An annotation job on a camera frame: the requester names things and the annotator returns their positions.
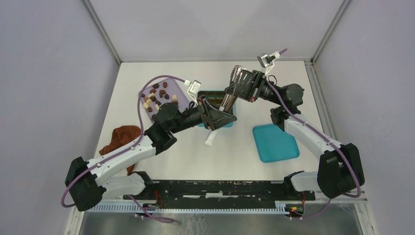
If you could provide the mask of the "purple tray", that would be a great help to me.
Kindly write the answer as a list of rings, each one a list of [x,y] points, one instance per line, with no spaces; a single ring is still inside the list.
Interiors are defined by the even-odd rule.
[[[166,78],[147,86],[139,95],[146,114],[151,118],[165,103],[175,103],[182,112],[190,103],[187,94],[180,88],[176,79]]]

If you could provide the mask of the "metal kitchen tongs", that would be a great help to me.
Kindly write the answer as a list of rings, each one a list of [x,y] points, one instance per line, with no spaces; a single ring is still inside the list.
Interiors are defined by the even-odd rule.
[[[219,111],[228,113],[252,78],[253,75],[250,71],[246,70],[243,66],[236,65],[231,72],[229,86],[231,92],[226,92],[223,101],[219,106]]]

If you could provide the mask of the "teal box lid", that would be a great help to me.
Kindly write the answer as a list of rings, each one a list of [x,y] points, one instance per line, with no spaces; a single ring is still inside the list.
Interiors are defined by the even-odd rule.
[[[276,125],[255,126],[253,137],[259,159],[263,163],[291,160],[300,155],[295,138]]]

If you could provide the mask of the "brown cloth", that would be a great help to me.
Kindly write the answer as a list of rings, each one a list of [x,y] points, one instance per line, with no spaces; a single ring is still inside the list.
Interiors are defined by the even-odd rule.
[[[138,138],[141,134],[141,129],[134,125],[124,125],[115,128],[112,132],[112,138],[108,145],[99,150],[101,156],[108,154]]]

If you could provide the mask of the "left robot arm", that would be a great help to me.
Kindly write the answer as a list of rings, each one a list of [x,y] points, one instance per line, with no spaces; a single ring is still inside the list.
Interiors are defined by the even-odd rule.
[[[237,117],[212,105],[205,96],[197,99],[197,105],[181,112],[173,103],[163,104],[153,115],[153,124],[128,144],[98,159],[74,159],[65,178],[66,189],[61,198],[65,208],[76,207],[87,211],[104,197],[132,194],[149,199],[154,193],[151,183],[139,174],[117,177],[116,174],[144,159],[154,157],[177,142],[175,133],[203,124],[215,131],[235,122]]]

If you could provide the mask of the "teal chocolate box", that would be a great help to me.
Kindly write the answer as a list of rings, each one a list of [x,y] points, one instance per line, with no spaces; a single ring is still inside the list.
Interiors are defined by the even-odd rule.
[[[208,101],[213,104],[214,106],[216,106],[217,108],[220,107],[220,105],[222,104],[222,101],[225,97],[226,93],[224,91],[199,91],[197,93],[197,97],[201,97],[201,96],[205,96]],[[235,106],[232,107],[232,109],[230,110],[230,114],[234,115],[236,114],[236,104]],[[229,123],[227,125],[224,126],[224,128],[231,128],[233,127],[233,122]]]

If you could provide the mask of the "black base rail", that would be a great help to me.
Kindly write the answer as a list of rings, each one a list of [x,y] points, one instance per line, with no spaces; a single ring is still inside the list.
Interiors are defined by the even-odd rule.
[[[156,201],[162,209],[274,209],[277,202],[316,199],[282,181],[155,180],[134,198]]]

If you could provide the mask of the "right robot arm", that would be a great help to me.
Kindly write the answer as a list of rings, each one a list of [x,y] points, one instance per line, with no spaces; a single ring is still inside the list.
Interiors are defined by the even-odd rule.
[[[254,102],[258,98],[277,104],[270,110],[274,125],[293,136],[318,159],[316,172],[299,171],[285,177],[283,195],[297,199],[303,191],[321,192],[327,198],[340,195],[358,198],[365,183],[360,153],[356,145],[343,144],[318,130],[298,109],[304,89],[299,84],[279,87],[260,71],[235,68],[230,85],[238,98]]]

